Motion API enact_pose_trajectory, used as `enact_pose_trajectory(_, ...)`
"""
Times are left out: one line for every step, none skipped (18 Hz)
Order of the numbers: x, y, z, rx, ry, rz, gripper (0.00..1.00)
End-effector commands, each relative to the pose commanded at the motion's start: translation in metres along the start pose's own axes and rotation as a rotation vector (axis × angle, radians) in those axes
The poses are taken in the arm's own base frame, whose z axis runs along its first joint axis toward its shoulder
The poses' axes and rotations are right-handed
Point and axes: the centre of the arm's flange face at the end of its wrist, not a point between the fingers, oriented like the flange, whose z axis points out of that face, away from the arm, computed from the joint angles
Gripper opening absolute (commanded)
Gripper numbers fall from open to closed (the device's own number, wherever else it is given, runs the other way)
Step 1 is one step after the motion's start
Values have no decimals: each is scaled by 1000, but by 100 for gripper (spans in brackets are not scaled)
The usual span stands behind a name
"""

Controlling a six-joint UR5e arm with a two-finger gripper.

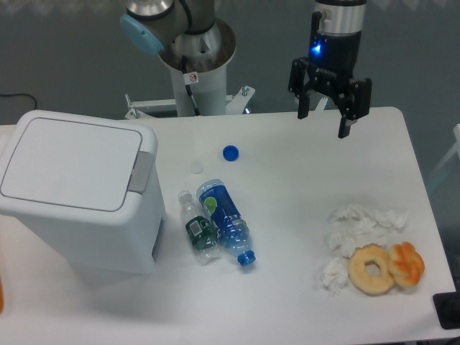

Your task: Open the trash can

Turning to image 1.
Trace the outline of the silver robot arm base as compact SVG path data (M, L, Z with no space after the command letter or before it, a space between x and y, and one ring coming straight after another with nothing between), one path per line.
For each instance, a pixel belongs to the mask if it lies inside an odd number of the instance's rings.
M234 32L216 16L214 1L127 1L120 24L138 49L182 73L214 71L236 50Z

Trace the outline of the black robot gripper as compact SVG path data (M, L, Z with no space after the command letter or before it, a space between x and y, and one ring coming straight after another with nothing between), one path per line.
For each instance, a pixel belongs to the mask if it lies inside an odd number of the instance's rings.
M361 33L313 34L307 57L292 61L287 89L298 100L298 119L308 116L312 90L330 96L341 113L338 137L369 113L372 80L354 80ZM308 74L310 80L305 82Z

